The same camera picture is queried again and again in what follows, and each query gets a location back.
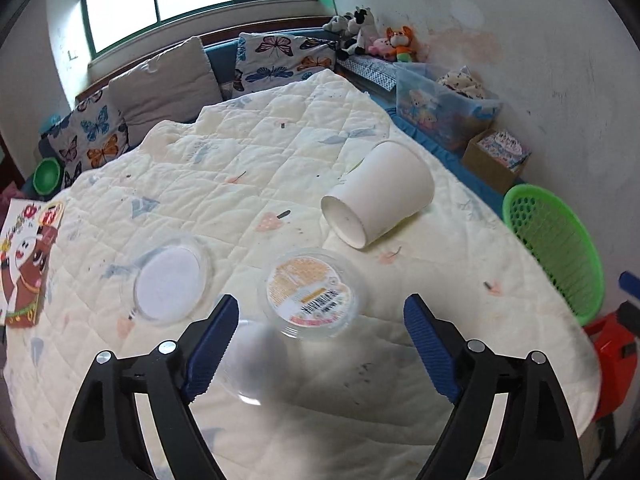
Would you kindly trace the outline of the green plastic waste basket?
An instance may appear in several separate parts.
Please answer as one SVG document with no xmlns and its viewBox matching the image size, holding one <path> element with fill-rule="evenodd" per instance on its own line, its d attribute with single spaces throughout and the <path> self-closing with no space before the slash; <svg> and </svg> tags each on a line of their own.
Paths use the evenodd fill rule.
<svg viewBox="0 0 640 480">
<path fill-rule="evenodd" d="M 578 323 L 591 323 L 604 301 L 604 271 L 596 245 L 577 214 L 545 188 L 518 184 L 503 197 L 502 218 Z"/>
</svg>

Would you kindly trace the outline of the small clear plastic cup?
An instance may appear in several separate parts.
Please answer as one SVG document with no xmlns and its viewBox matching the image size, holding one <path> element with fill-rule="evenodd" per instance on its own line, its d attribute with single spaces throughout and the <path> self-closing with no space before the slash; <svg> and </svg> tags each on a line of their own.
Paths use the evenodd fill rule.
<svg viewBox="0 0 640 480">
<path fill-rule="evenodd" d="M 290 390 L 292 360 L 271 325 L 241 320 L 217 368 L 215 380 L 241 402 L 259 406 Z"/>
</svg>

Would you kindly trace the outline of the clear plastic lid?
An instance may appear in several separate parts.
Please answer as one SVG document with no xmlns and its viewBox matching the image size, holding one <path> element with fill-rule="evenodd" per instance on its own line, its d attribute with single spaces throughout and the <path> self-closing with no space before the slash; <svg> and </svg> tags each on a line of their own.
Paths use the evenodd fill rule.
<svg viewBox="0 0 640 480">
<path fill-rule="evenodd" d="M 134 260 L 122 284 L 126 315 L 155 325 L 186 320 L 205 298 L 213 267 L 194 236 L 162 238 Z"/>
</svg>

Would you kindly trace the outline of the cartoon bear picture book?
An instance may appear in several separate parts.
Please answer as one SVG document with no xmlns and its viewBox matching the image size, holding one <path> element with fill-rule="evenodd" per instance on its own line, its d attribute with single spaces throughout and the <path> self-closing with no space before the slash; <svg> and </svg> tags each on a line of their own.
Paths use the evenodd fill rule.
<svg viewBox="0 0 640 480">
<path fill-rule="evenodd" d="M 50 252 L 64 214 L 60 200 L 12 198 L 1 229 L 1 325 L 35 326 Z"/>
</svg>

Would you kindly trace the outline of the labelled plastic pudding cup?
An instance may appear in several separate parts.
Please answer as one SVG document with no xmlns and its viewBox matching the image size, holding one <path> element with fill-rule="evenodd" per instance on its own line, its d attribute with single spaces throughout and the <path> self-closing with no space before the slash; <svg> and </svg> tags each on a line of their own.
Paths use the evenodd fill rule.
<svg viewBox="0 0 640 480">
<path fill-rule="evenodd" d="M 345 257 L 324 249 L 289 252 L 265 270 L 259 299 L 269 322 L 292 339 L 337 336 L 368 300 L 361 273 Z"/>
</svg>

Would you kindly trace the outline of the clear plastic storage bin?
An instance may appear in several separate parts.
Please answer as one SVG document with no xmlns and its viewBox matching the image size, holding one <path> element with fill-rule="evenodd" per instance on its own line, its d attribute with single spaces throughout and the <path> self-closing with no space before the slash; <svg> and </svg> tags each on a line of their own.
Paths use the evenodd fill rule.
<svg viewBox="0 0 640 480">
<path fill-rule="evenodd" d="M 486 99 L 472 100 L 438 84 L 436 80 L 449 72 L 439 65 L 391 63 L 354 55 L 341 66 L 393 91 L 397 115 L 450 151 L 463 148 L 473 136 L 489 128 L 502 110 L 502 102 L 486 89 Z"/>
</svg>

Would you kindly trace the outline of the white paper cup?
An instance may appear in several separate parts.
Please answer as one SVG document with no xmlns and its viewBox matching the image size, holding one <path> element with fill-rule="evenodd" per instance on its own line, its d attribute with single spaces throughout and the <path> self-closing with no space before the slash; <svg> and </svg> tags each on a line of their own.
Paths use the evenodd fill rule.
<svg viewBox="0 0 640 480">
<path fill-rule="evenodd" d="M 430 206 L 435 182 L 406 144 L 385 140 L 321 199 L 326 222 L 348 246 L 363 249 Z"/>
</svg>

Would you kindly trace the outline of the left butterfly pillow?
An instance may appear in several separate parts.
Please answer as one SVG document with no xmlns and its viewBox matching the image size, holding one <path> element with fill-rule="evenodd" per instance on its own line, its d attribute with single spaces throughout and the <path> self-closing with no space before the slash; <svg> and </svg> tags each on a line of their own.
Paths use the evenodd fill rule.
<svg viewBox="0 0 640 480">
<path fill-rule="evenodd" d="M 94 92 L 51 127 L 46 139 L 62 164 L 62 188 L 129 150 L 128 127 L 110 89 Z"/>
</svg>

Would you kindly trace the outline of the butterfly pillow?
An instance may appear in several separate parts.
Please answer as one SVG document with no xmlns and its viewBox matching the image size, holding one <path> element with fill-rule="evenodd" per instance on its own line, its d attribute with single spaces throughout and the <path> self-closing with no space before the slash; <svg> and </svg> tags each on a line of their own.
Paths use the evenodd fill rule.
<svg viewBox="0 0 640 480">
<path fill-rule="evenodd" d="M 232 96 L 306 80 L 334 70 L 336 41 L 270 32 L 241 32 L 236 44 Z"/>
<path fill-rule="evenodd" d="M 128 127 L 110 89 L 94 92 L 51 127 L 46 139 L 62 164 L 62 188 L 129 150 Z"/>
</svg>

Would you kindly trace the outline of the white quilted blanket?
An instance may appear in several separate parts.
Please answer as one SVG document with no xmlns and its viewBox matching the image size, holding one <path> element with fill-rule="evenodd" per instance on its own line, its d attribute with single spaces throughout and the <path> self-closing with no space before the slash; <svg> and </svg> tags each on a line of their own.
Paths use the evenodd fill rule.
<svg viewBox="0 0 640 480">
<path fill-rule="evenodd" d="M 367 301 L 336 336 L 291 341 L 298 377 L 282 400 L 250 401 L 221 382 L 193 415 L 230 479 L 412 479 L 450 412 L 402 322 L 419 294 L 493 352 L 544 352 L 578 431 L 598 404 L 592 344 L 527 249 L 432 154 L 431 205 L 363 252 L 345 245 L 320 202 L 378 142 L 407 143 L 381 107 L 324 70 L 302 82 L 205 107 L 191 125 L 162 122 L 132 152 L 82 174 L 52 248 L 38 324 L 8 333 L 4 378 L 24 456 L 55 475 L 64 428 L 94 356 L 136 356 L 184 323 L 134 315 L 143 256 L 165 240 L 201 245 L 212 278 L 197 318 L 235 296 L 261 318 L 262 284 L 303 248 L 347 259 Z"/>
</svg>

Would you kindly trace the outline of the orange fox plush toy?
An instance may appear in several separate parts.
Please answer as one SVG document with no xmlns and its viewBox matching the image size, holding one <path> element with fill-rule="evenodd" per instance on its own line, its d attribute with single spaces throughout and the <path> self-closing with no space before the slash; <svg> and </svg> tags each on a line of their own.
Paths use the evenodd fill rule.
<svg viewBox="0 0 640 480">
<path fill-rule="evenodd" d="M 398 29 L 386 28 L 386 38 L 390 42 L 393 56 L 397 62 L 411 63 L 416 60 L 416 51 L 413 49 L 413 30 L 409 26 L 401 26 Z"/>
</svg>

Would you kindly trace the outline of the pink plush toy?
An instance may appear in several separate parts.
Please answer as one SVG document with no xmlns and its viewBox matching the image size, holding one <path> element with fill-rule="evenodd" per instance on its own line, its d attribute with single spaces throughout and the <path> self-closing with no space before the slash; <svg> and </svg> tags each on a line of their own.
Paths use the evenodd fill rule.
<svg viewBox="0 0 640 480">
<path fill-rule="evenodd" d="M 368 55 L 382 58 L 382 60 L 387 62 L 394 62 L 396 60 L 396 49 L 392 45 L 392 42 L 386 37 L 375 39 L 368 47 L 367 52 Z"/>
</svg>

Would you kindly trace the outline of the grey cushion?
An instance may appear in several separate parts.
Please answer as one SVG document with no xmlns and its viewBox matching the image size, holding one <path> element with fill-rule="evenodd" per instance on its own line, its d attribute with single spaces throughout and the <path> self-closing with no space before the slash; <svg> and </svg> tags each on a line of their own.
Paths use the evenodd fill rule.
<svg viewBox="0 0 640 480">
<path fill-rule="evenodd" d="M 188 122 L 203 107 L 222 101 L 202 40 L 193 36 L 178 46 L 113 78 L 108 91 L 138 144 L 159 122 Z"/>
</svg>

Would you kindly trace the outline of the cow plush toy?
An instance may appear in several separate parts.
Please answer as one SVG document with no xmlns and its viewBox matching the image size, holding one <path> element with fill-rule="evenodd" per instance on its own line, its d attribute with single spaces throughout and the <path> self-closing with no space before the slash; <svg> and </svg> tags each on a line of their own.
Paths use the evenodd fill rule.
<svg viewBox="0 0 640 480">
<path fill-rule="evenodd" d="M 334 15 L 322 29 L 340 37 L 336 57 L 341 61 L 352 55 L 366 55 L 372 42 L 378 39 L 375 17 L 368 6 L 357 6 L 352 13 Z"/>
</svg>

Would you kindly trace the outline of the right butterfly pillow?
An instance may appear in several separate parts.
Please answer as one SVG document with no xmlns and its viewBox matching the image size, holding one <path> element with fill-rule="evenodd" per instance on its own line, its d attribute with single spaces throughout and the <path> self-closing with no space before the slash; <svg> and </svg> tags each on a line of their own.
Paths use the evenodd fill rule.
<svg viewBox="0 0 640 480">
<path fill-rule="evenodd" d="M 306 80 L 334 70 L 336 41 L 270 32 L 241 32 L 236 44 L 232 96 Z"/>
</svg>

